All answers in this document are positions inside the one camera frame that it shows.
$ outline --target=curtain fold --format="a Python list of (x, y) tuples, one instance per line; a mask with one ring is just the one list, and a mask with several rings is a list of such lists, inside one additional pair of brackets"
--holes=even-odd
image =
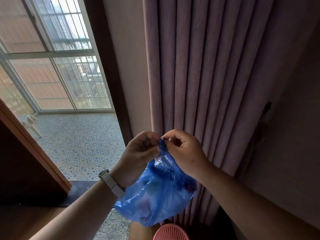
[[(234, 175), (272, 90), (319, 20), (319, 0), (143, 0), (152, 129), (195, 135)], [(211, 225), (219, 204), (198, 183), (171, 220)]]

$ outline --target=white window frame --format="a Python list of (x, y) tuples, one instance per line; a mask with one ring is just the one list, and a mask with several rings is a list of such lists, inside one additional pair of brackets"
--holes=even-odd
[[(98, 49), (94, 40), (94, 35), (90, 26), (89, 17), (86, 12), (85, 4), (83, 0), (78, 0), (80, 11), (83, 17), (83, 21), (85, 24), (85, 27), (87, 29), (87, 33), (89, 36), (89, 40), (92, 46), (92, 49), (77, 49), (77, 50), (54, 50), (53, 44), (50, 40), (50, 37), (45, 29), (45, 26), (42, 22), (42, 19), (40, 17), (40, 14), (36, 10), (35, 4), (32, 0), (22, 0), (24, 2), (25, 8), (27, 10), (27, 13), (30, 17), (30, 20), (32, 21), (33, 25), (39, 32), (40, 39), (42, 41), (43, 46), (45, 47), (45, 52), (30, 52), (30, 53), (9, 53), (5, 45), (3, 44), (2, 40), (0, 40), (0, 63), (4, 70), (7, 72), (8, 76), (11, 78), (13, 83), (17, 86), (18, 90), (22, 94), (22, 96), (26, 99), (27, 103), (31, 106), (31, 108), (37, 112), (42, 114), (48, 114), (48, 113), (83, 113), (83, 112), (115, 112), (114, 105), (112, 102), (112, 98), (110, 95), (110, 91), (108, 88), (108, 83), (106, 80), (105, 73), (103, 71), (101, 59), (98, 53)], [(84, 56), (95, 56), (97, 59), (97, 63), (101, 72), (102, 80), (106, 88), (106, 93), (108, 96), (108, 99), (110, 101), (111, 109), (77, 109), (76, 105), (72, 99), (72, 96), (70, 94), (69, 89), (67, 88), (67, 85), (65, 81), (63, 80), (57, 65), (55, 64), (54, 58), (59, 57), (84, 57)], [(55, 71), (57, 72), (57, 75), (59, 77), (60, 82), (62, 83), (62, 86), (66, 90), (66, 93), (68, 95), (68, 98), (73, 106), (73, 110), (41, 110), (38, 103), (34, 99), (34, 97), (31, 95), (30, 91), (27, 89), (26, 85), (20, 78), (19, 74), (16, 72), (13, 65), (10, 63), (10, 60), (15, 59), (38, 59), (38, 58), (49, 58)]]

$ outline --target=blue plastic bag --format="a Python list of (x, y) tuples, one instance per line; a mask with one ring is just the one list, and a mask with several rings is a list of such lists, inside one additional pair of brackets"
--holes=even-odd
[(159, 147), (160, 155), (114, 205), (121, 215), (145, 227), (181, 213), (197, 191), (196, 181), (178, 167), (164, 139)]

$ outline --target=pebble patterned tile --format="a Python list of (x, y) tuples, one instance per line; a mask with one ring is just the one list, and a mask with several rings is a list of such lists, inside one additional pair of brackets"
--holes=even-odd
[[(42, 138), (30, 134), (68, 180), (98, 180), (102, 169), (112, 169), (125, 144), (115, 113), (39, 114)], [(112, 210), (95, 240), (127, 240), (130, 221)]]

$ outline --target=pink plastic basket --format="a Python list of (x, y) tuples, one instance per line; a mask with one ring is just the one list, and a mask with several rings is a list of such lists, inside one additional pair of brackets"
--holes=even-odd
[(180, 226), (170, 223), (160, 227), (153, 240), (189, 240), (189, 238)]

